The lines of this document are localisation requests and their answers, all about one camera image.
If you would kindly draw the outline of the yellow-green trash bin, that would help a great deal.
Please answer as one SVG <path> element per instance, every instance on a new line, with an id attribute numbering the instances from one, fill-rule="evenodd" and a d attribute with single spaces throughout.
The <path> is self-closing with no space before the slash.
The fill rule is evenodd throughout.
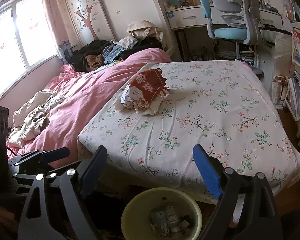
<path id="1" fill-rule="evenodd" d="M 157 187 L 134 197 L 121 217 L 125 239 L 198 239 L 202 213 L 188 194 Z"/>

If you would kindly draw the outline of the white desk with drawers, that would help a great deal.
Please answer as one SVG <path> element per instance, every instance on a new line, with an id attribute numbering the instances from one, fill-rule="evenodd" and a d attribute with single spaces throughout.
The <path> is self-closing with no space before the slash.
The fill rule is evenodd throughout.
<path id="1" fill-rule="evenodd" d="M 226 25 L 230 21 L 235 23 L 243 23 L 243 13 L 238 15 L 227 14 L 218 11 L 213 5 L 210 5 L 212 13 L 212 23 L 216 26 Z M 168 9 L 166 11 L 170 28 L 174 31 L 176 41 L 179 48 L 181 59 L 188 58 L 189 45 L 187 41 L 182 42 L 180 34 L 185 33 L 187 28 L 207 27 L 208 19 L 204 16 L 203 8 L 200 5 L 190 7 L 181 7 L 178 9 Z M 260 9 L 261 21 L 259 28 L 261 30 L 273 31 L 275 33 L 283 33 L 289 35 L 290 32 L 284 28 L 282 16 L 266 9 Z"/>

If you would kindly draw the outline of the window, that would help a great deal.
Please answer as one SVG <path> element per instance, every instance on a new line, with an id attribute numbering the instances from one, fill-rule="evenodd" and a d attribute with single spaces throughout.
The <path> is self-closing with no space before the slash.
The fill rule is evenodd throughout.
<path id="1" fill-rule="evenodd" d="M 0 98 L 56 54 L 42 0 L 12 0 L 0 9 Z"/>

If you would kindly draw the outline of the white bookshelf with books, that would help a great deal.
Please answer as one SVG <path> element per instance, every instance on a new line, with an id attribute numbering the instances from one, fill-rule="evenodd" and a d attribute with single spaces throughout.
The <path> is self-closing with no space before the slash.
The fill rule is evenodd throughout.
<path id="1" fill-rule="evenodd" d="M 296 136 L 300 138 L 300 22 L 291 23 L 290 34 L 292 52 L 289 74 L 280 75 L 275 81 L 282 87 L 280 94 L 282 108 L 290 112 L 298 128 Z"/>

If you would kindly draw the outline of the red white snack bag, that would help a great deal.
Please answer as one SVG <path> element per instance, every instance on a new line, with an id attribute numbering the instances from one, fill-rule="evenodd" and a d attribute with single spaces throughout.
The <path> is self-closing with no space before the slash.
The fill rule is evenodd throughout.
<path id="1" fill-rule="evenodd" d="M 129 81 L 113 106 L 117 111 L 133 109 L 140 115 L 155 115 L 169 95 L 170 90 L 166 86 L 162 70 L 149 69 Z"/>

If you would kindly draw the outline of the floral white bed sheet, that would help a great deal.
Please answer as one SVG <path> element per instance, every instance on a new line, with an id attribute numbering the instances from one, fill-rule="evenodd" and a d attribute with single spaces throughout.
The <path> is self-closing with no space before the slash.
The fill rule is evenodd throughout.
<path id="1" fill-rule="evenodd" d="M 170 94 L 155 115 L 117 110 L 117 92 L 78 135 L 90 152 L 104 146 L 108 164 L 143 185 L 180 189 L 215 203 L 193 161 L 200 144 L 238 174 L 265 174 L 274 193 L 298 180 L 300 153 L 290 143 L 262 82 L 242 62 L 194 61 L 145 65 L 159 68 Z"/>

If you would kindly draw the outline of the blue grey desk chair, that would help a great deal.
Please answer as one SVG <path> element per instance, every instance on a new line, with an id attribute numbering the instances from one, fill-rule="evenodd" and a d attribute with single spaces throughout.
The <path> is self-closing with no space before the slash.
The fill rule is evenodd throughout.
<path id="1" fill-rule="evenodd" d="M 209 0 L 199 0 L 203 15 L 207 18 L 207 33 L 211 39 L 232 40 L 236 45 L 236 61 L 241 61 L 239 45 L 256 48 L 262 42 L 259 29 L 261 21 L 258 0 L 212 0 L 214 7 L 222 13 L 226 28 L 213 27 Z"/>

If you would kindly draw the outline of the beige pillow on pile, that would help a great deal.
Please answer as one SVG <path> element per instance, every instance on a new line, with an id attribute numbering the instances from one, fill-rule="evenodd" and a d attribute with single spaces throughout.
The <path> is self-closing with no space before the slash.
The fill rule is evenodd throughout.
<path id="1" fill-rule="evenodd" d="M 127 32 L 140 40 L 144 40 L 147 37 L 154 37 L 162 42 L 164 38 L 164 31 L 152 22 L 146 20 L 130 23 Z"/>

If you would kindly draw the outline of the pile of dark clothes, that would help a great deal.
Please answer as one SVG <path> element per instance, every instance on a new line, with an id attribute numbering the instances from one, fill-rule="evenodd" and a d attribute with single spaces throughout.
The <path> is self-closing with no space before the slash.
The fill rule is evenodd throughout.
<path id="1" fill-rule="evenodd" d="M 130 55 L 148 48 L 162 49 L 161 42 L 155 37 L 135 38 L 127 36 L 118 42 L 94 40 L 80 50 L 73 52 L 68 59 L 76 72 L 92 72 L 117 61 L 123 61 Z"/>

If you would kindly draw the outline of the pink duvet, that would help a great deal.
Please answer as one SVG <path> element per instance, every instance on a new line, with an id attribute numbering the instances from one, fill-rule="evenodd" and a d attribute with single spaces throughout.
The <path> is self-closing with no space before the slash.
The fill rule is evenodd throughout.
<path id="1" fill-rule="evenodd" d="M 144 65 L 170 61 L 165 51 L 149 48 L 99 71 L 75 72 L 70 65 L 64 65 L 46 88 L 61 94 L 65 100 L 48 113 L 50 123 L 42 133 L 25 142 L 22 148 L 8 145 L 9 157 L 67 147 L 70 155 L 52 162 L 51 166 L 57 168 L 77 161 L 77 136 L 96 113 Z"/>

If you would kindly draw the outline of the trash inside bin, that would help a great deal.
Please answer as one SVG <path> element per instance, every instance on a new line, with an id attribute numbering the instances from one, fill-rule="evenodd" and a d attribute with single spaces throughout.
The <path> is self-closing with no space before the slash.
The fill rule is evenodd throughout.
<path id="1" fill-rule="evenodd" d="M 157 238 L 181 239 L 193 228 L 194 222 L 189 215 L 180 216 L 177 209 L 170 205 L 152 211 L 149 225 Z"/>

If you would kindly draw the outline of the beige white clothes on duvet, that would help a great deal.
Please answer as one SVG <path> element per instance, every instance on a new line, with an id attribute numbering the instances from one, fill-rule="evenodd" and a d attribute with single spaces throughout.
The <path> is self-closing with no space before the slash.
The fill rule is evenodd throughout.
<path id="1" fill-rule="evenodd" d="M 13 114 L 13 128 L 8 146 L 23 148 L 26 142 L 40 135 L 50 123 L 48 113 L 63 103 L 65 97 L 49 89 L 38 91 Z"/>

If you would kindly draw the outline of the pink curtain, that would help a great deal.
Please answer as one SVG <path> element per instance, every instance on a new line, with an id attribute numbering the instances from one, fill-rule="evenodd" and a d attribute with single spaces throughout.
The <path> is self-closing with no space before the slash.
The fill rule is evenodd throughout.
<path id="1" fill-rule="evenodd" d="M 55 36 L 58 48 L 63 48 L 70 43 L 68 33 L 64 26 L 57 0 L 42 0 L 49 28 Z"/>

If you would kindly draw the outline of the wardrobe with tree decal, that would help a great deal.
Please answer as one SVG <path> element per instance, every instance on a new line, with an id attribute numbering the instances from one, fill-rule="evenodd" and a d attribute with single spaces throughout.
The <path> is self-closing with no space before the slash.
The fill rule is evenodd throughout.
<path id="1" fill-rule="evenodd" d="M 163 27 L 153 0 L 58 0 L 58 5 L 70 41 L 77 46 L 95 39 L 118 41 L 135 21 Z"/>

